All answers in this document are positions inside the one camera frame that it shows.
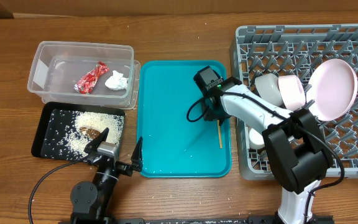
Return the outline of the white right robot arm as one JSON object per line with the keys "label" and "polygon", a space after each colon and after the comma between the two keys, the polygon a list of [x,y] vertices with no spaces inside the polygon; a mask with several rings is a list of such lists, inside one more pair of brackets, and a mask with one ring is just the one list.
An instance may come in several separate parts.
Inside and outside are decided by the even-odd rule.
{"label": "white right robot arm", "polygon": [[223,121],[233,116],[262,135],[270,169],[283,188],[275,221],[315,223],[314,193],[321,188],[333,155],[314,116],[305,109],[291,112],[274,106],[233,77],[197,78],[195,83],[203,94],[202,118]]}

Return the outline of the white cutlery cup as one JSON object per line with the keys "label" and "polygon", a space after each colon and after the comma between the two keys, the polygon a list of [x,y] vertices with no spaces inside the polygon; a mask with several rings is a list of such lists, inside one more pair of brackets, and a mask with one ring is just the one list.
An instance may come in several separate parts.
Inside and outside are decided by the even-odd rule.
{"label": "white cutlery cup", "polygon": [[265,147],[264,139],[260,133],[255,129],[250,128],[248,132],[249,147],[251,149],[259,150]]}

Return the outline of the red snack wrapper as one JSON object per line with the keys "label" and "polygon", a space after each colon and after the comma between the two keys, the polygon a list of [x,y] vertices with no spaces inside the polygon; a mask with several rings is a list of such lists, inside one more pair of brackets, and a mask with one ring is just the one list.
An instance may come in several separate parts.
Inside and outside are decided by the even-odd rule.
{"label": "red snack wrapper", "polygon": [[81,94],[90,94],[100,76],[109,71],[109,67],[102,62],[98,62],[94,69],[84,75],[75,85],[74,90]]}

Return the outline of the grey dishwasher rack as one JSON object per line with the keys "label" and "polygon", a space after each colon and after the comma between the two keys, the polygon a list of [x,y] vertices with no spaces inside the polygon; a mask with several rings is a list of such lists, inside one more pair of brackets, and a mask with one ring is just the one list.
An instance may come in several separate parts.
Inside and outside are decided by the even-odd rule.
{"label": "grey dishwasher rack", "polygon": [[[240,26],[230,48],[231,75],[249,87],[264,74],[297,75],[305,91],[323,62],[338,58],[356,72],[358,24]],[[320,121],[326,142],[341,158],[345,176],[358,178],[358,91],[350,110]]]}

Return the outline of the grey bowl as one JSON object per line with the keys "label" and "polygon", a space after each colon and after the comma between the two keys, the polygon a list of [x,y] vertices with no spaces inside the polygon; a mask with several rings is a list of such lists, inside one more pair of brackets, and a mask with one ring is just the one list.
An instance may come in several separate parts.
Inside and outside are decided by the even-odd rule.
{"label": "grey bowl", "polygon": [[274,105],[283,105],[283,100],[278,88],[278,77],[272,73],[261,75],[255,79],[256,90],[261,99]]}

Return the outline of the black waste tray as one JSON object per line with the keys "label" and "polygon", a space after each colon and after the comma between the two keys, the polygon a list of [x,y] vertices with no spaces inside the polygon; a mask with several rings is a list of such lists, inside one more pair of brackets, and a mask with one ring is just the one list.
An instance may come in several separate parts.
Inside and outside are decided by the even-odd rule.
{"label": "black waste tray", "polygon": [[48,122],[50,120],[50,116],[54,109],[58,110],[72,110],[72,111],[87,111],[87,112],[95,112],[95,113],[105,113],[105,114],[115,114],[115,115],[122,115],[125,117],[126,114],[121,109],[116,108],[106,108],[100,106],[91,106],[91,105],[75,105],[75,104],[68,104],[68,103],[57,103],[57,102],[49,102],[47,103],[43,110],[40,117],[40,122],[35,134],[35,138],[33,141],[31,153],[34,157],[42,157],[40,155],[42,143],[47,132]]}

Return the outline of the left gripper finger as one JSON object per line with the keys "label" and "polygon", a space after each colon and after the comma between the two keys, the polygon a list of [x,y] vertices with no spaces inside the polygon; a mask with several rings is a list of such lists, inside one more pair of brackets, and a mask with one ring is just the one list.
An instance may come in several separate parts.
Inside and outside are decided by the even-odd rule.
{"label": "left gripper finger", "polygon": [[136,147],[134,149],[134,152],[132,153],[131,162],[132,162],[132,169],[141,172],[142,171],[142,142],[143,137],[140,137],[137,141]]}
{"label": "left gripper finger", "polygon": [[108,133],[109,128],[105,128],[103,132],[85,146],[85,153],[90,154],[91,152],[96,152],[101,143],[106,141]]}

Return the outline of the wooden chopstick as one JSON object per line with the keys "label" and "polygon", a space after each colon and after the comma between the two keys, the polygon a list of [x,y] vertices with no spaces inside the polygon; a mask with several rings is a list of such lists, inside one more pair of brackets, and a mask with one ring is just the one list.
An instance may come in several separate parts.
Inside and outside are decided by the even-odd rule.
{"label": "wooden chopstick", "polygon": [[219,148],[223,148],[222,135],[221,135],[221,125],[220,120],[217,120],[217,129],[218,129],[218,139],[219,139]]}

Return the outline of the teal plastic tray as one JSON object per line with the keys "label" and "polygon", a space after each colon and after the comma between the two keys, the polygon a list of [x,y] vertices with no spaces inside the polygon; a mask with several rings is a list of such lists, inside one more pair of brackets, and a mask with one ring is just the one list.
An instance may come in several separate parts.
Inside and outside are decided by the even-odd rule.
{"label": "teal plastic tray", "polygon": [[137,137],[143,137],[141,174],[148,178],[223,177],[231,169],[230,123],[197,121],[202,97],[193,77],[210,66],[226,77],[216,60],[155,60],[140,70]]}

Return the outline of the pink large plate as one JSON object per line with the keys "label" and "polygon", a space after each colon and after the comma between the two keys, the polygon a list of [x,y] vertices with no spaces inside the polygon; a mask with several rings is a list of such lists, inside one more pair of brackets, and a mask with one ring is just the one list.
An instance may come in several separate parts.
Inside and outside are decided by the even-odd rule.
{"label": "pink large plate", "polygon": [[353,105],[358,81],[354,69],[334,58],[323,62],[311,75],[306,101],[309,111],[320,121],[332,121],[347,113]]}

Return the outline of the white napkin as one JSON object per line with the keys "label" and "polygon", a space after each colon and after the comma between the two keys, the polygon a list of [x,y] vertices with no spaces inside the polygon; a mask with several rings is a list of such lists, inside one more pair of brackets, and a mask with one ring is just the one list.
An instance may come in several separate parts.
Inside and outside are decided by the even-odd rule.
{"label": "white napkin", "polygon": [[123,73],[113,70],[104,84],[110,90],[124,90],[128,87],[128,78],[125,78]]}

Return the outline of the clear plastic bin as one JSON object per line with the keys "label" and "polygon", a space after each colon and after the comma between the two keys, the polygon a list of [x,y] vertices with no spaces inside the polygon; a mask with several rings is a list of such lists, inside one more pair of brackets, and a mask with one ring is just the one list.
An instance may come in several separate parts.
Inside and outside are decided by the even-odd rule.
{"label": "clear plastic bin", "polygon": [[[75,84],[102,62],[109,68],[89,94],[75,90]],[[112,90],[105,85],[113,72],[123,74],[127,87]],[[37,47],[27,89],[44,103],[56,101],[131,110],[139,91],[140,63],[129,45],[89,42],[43,41]]]}

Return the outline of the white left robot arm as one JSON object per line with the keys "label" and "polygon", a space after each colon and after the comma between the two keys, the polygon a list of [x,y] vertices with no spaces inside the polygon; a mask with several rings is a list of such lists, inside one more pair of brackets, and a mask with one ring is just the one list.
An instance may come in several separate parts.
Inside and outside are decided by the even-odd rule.
{"label": "white left robot arm", "polygon": [[91,182],[79,182],[71,190],[71,223],[117,223],[115,218],[108,215],[107,208],[119,177],[130,177],[133,172],[142,171],[143,139],[137,141],[131,163],[128,164],[118,160],[119,146],[107,142],[108,133],[109,129],[106,128],[85,147],[88,154],[85,160],[89,165],[96,166],[97,171]]}

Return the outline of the rice and food leftovers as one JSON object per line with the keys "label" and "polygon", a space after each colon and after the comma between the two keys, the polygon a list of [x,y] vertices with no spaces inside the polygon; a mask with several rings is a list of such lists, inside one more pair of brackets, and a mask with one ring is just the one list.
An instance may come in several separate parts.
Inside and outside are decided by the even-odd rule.
{"label": "rice and food leftovers", "polygon": [[86,156],[86,145],[106,128],[106,141],[120,145],[123,127],[122,115],[54,109],[40,155],[66,161],[81,159]]}

